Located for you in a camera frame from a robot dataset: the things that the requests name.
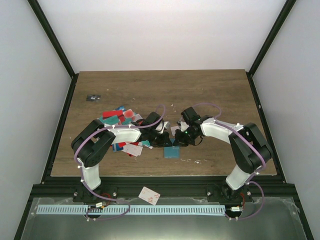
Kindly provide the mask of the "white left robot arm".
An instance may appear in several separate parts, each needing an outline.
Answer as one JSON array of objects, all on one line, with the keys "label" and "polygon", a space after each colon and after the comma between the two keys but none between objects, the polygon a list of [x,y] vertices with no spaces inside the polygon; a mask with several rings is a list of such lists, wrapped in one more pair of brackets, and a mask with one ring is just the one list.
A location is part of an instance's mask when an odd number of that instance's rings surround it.
[{"label": "white left robot arm", "polygon": [[74,159],[81,169],[81,182],[87,186],[85,197],[91,202],[101,198],[99,163],[112,145],[148,141],[154,148],[171,147],[169,128],[170,123],[154,111],[146,119],[123,125],[108,125],[99,119],[90,122],[71,142]]}]

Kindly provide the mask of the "blue card holder wallet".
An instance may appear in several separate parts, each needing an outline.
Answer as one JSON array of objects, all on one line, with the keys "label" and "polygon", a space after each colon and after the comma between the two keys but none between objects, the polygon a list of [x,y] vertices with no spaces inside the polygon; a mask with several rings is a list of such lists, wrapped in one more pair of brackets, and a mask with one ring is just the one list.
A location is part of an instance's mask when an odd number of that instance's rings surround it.
[{"label": "blue card holder wallet", "polygon": [[179,159],[180,158],[180,147],[171,146],[163,149],[163,155],[165,159]]}]

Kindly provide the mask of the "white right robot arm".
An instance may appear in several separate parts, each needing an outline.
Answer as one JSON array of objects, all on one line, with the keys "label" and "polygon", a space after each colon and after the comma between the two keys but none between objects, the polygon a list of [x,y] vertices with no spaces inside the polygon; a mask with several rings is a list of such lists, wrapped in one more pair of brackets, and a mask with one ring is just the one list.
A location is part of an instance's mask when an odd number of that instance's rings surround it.
[{"label": "white right robot arm", "polygon": [[235,167],[220,188],[223,198],[229,202],[240,196],[240,189],[266,168],[273,158],[273,150],[254,123],[232,124],[210,115],[200,116],[193,107],[181,112],[183,121],[175,131],[174,146],[196,145],[197,138],[211,137],[230,145]]}]

